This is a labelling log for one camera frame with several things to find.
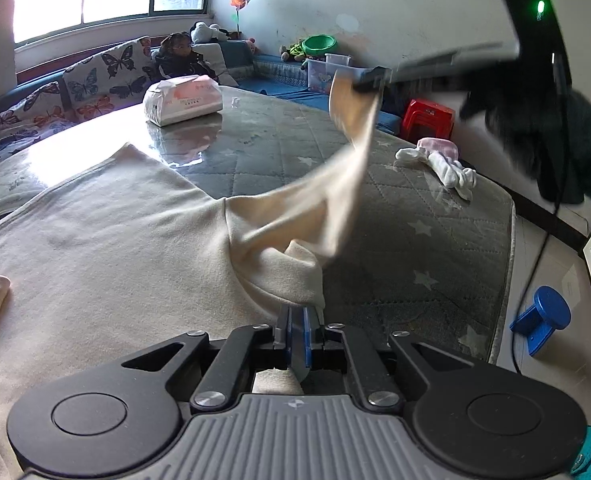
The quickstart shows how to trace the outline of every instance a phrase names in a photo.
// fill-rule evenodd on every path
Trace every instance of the blue plastic toy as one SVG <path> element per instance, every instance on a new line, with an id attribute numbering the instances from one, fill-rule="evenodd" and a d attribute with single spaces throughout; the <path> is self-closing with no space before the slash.
<path id="1" fill-rule="evenodd" d="M 533 305 L 520 314 L 509 327 L 527 338 L 529 355 L 533 356 L 556 330 L 571 322 L 571 310 L 564 298 L 550 286 L 541 286 L 533 295 Z"/>

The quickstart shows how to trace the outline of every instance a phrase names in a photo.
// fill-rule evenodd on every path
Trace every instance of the stuffed toy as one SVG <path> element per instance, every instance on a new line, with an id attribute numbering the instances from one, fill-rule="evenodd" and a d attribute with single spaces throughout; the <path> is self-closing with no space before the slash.
<path id="1" fill-rule="evenodd" d="M 306 54 L 302 48 L 302 42 L 303 40 L 299 40 L 297 43 L 288 47 L 282 45 L 280 47 L 280 57 L 282 58 L 282 61 L 303 62 L 306 59 Z"/>
<path id="2" fill-rule="evenodd" d="M 220 25 L 207 25 L 205 22 L 198 22 L 192 27 L 191 40 L 193 43 L 210 43 L 211 41 L 226 41 L 229 35 Z"/>
<path id="3" fill-rule="evenodd" d="M 175 32 L 162 41 L 160 52 L 156 54 L 156 67 L 164 79 L 183 75 L 208 75 L 219 82 L 218 75 L 204 56 L 191 48 L 188 32 Z"/>
<path id="4" fill-rule="evenodd" d="M 247 42 L 247 45 L 249 45 L 249 50 L 252 51 L 252 54 L 257 54 L 258 53 L 258 47 L 255 44 L 255 38 L 249 38 L 248 40 L 244 40 Z"/>

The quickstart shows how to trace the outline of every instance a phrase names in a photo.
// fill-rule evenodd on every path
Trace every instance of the floor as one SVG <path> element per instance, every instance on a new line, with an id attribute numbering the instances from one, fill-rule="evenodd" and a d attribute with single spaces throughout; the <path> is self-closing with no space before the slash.
<path id="1" fill-rule="evenodd" d="M 514 369 L 509 325 L 544 239 L 544 232 L 523 218 L 517 218 L 515 227 L 513 277 L 497 363 L 509 370 Z M 534 357 L 529 356 L 525 339 L 516 336 L 516 360 L 525 376 L 572 396 L 591 424 L 591 285 L 584 261 L 554 237 L 549 239 L 521 311 L 531 305 L 533 292 L 541 285 L 549 285 L 563 295 L 571 309 L 571 323 L 565 330 L 554 332 Z"/>

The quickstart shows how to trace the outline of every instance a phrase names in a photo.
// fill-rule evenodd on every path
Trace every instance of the plastic storage box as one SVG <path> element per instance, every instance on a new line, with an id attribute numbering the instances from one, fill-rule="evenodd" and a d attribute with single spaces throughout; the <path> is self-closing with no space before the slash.
<path id="1" fill-rule="evenodd" d="M 320 92 L 321 94 L 329 94 L 331 92 L 333 76 L 338 71 L 346 73 L 354 79 L 360 78 L 360 76 L 369 71 L 368 68 L 354 68 L 346 65 L 316 61 L 315 59 L 308 59 L 306 66 L 308 70 L 307 86 L 314 92 Z"/>
<path id="2" fill-rule="evenodd" d="M 327 63 L 345 66 L 351 64 L 351 56 L 343 56 L 342 54 L 325 54 L 325 56 Z"/>

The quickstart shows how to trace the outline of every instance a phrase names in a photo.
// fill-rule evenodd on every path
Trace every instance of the gray textured grip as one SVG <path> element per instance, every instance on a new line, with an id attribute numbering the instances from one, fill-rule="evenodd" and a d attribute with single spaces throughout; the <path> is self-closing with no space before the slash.
<path id="1" fill-rule="evenodd" d="M 26 480 L 40 477 L 29 474 Z M 245 395 L 196 416 L 175 446 L 128 480 L 457 480 L 404 425 L 349 396 Z"/>

